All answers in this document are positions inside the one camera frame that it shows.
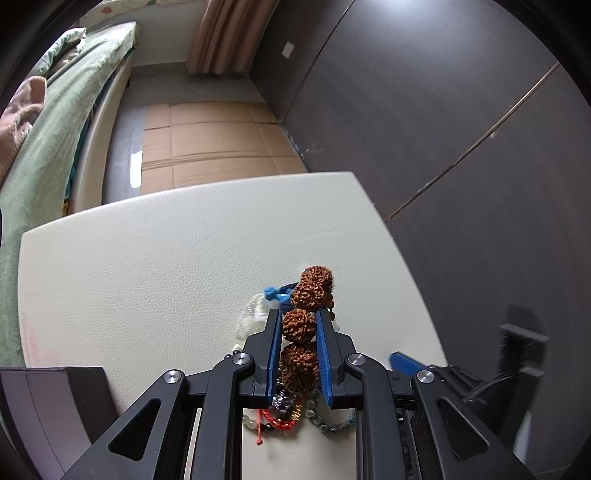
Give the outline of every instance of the green bedspread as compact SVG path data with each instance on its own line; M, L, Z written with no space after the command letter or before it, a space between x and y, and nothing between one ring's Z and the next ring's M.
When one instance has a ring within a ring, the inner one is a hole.
M17 307L21 237L24 232L61 217L64 192L85 120L137 35L134 22L88 35L82 52L48 81L45 107L0 190L4 222L0 247L2 366L24 366Z

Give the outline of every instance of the white wall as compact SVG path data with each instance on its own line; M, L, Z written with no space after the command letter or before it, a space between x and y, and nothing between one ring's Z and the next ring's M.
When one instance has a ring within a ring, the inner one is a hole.
M206 0L150 5L117 15L104 24L135 21L141 27L134 65L187 61Z

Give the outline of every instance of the pink blanket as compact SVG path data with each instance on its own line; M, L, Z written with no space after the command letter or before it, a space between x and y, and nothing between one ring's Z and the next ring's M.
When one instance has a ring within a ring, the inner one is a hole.
M8 175L18 149L43 110L46 91L45 78L27 78L0 116L0 186Z

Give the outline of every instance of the white light switch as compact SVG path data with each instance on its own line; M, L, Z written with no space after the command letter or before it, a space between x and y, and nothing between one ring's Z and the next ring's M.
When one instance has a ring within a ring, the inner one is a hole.
M291 52L293 52L293 51L294 51L293 43L287 42L285 44L285 48L281 52L281 55L283 55L285 58L288 59L291 56Z

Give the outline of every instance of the white leather surface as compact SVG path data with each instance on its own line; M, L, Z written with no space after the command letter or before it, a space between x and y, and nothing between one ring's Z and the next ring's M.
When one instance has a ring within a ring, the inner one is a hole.
M111 132L133 62L132 53L113 78L90 123L72 184L69 214L98 207L103 203L103 179Z
M171 190L25 233L18 279L29 367L102 365L119 410L170 368L209 369L251 296L309 265L335 275L335 313L358 351L446 363L427 310L351 173L262 177ZM355 478L355 434L309 422L255 445L243 478Z

